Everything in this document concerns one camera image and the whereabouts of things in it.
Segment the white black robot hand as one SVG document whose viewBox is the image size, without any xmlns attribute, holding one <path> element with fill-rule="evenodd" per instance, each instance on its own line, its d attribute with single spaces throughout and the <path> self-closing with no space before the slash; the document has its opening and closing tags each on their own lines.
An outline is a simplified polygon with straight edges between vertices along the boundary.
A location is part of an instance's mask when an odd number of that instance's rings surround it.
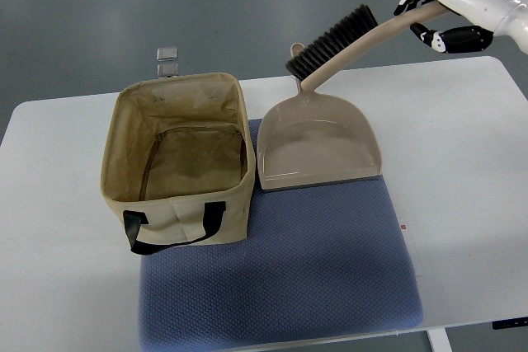
<svg viewBox="0 0 528 352">
<path fill-rule="evenodd" d="M 394 15 L 433 1 L 471 23 L 447 31 L 411 24 L 413 34 L 435 51 L 447 54 L 482 51 L 496 35 L 511 37 L 521 51 L 527 51 L 527 0 L 400 0 Z"/>
</svg>

